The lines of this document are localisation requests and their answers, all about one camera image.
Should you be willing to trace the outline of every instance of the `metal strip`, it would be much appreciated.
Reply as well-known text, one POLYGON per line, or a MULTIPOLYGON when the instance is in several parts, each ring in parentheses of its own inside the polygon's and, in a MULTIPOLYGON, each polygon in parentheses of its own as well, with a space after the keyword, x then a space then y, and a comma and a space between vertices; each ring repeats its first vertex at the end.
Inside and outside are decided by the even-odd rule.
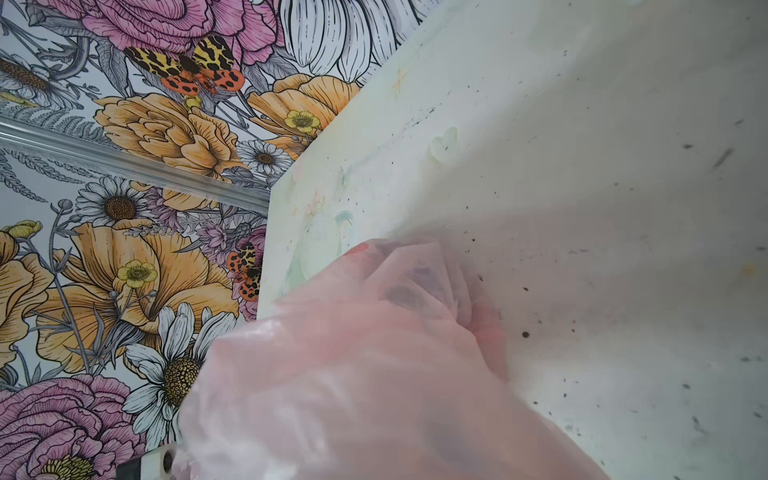
POLYGON ((28 154, 267 214, 270 196, 57 132, 0 117, 0 142, 28 154))

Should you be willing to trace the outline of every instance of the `moth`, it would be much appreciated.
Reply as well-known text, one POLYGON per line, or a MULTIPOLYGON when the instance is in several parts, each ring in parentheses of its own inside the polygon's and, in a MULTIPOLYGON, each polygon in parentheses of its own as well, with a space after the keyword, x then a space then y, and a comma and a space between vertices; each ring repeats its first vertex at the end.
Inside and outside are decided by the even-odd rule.
POLYGON ((253 244, 246 243, 237 252, 227 256, 227 270, 236 273, 235 282, 240 283, 238 291, 246 301, 253 302, 259 299, 261 289, 261 267, 256 266, 256 248, 253 244))
POLYGON ((179 55, 178 60, 146 48, 128 47, 124 53, 140 68, 161 77, 166 88, 188 97, 199 95, 201 88, 210 94, 216 94, 217 88, 238 91, 245 83, 243 74, 232 69, 232 50, 216 35, 203 38, 191 54, 179 55))

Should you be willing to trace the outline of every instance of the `wallpaper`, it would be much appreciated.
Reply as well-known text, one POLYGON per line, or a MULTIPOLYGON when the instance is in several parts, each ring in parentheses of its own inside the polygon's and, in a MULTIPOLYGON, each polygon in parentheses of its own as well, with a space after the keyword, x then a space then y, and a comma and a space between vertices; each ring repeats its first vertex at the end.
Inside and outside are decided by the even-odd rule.
MULTIPOLYGON (((269 191, 438 0, 2 0, 0 115, 269 191)), ((266 218, 0 145, 0 479, 180 439, 266 218)))

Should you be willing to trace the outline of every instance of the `white surface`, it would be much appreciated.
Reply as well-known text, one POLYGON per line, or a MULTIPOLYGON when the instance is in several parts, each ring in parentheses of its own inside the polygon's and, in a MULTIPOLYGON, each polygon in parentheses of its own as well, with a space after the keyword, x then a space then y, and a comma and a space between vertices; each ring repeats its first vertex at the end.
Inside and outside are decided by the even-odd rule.
POLYGON ((437 233, 502 309, 511 387, 612 478, 765 478, 767 26, 760 0, 446 0, 273 190, 260 316, 308 227, 310 270, 437 233))

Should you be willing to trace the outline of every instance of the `translucent plastic bag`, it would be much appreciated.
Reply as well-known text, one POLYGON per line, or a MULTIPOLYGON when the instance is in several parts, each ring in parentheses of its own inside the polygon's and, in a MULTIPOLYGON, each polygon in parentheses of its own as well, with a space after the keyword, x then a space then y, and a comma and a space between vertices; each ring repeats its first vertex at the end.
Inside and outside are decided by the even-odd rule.
POLYGON ((508 393, 498 311, 436 242, 370 240, 217 339, 180 478, 607 478, 508 393))

